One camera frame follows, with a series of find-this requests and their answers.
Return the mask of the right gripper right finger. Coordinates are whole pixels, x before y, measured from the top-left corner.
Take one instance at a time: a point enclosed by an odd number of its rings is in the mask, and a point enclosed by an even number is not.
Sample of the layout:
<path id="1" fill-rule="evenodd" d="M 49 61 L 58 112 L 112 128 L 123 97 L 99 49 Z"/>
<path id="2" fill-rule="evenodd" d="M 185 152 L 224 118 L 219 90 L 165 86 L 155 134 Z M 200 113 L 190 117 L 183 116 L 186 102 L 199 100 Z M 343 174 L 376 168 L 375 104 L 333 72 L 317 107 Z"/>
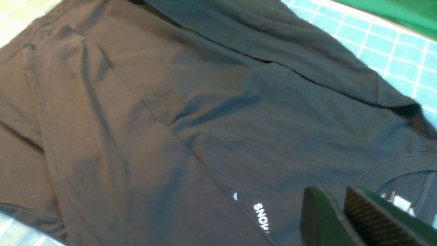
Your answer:
<path id="1" fill-rule="evenodd" d="M 343 209 L 368 246 L 435 246 L 437 232 L 365 188 L 348 187 Z"/>

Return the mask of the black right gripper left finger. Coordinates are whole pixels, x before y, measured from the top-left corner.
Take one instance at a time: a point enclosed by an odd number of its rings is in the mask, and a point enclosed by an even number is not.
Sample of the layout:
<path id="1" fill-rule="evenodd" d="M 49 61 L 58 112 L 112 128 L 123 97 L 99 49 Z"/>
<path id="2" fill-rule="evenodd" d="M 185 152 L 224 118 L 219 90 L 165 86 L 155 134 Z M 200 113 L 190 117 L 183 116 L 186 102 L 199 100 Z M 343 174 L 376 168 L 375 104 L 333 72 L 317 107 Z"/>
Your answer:
<path id="1" fill-rule="evenodd" d="M 320 187 L 305 188 L 300 236 L 303 246 L 365 246 L 337 201 Z"/>

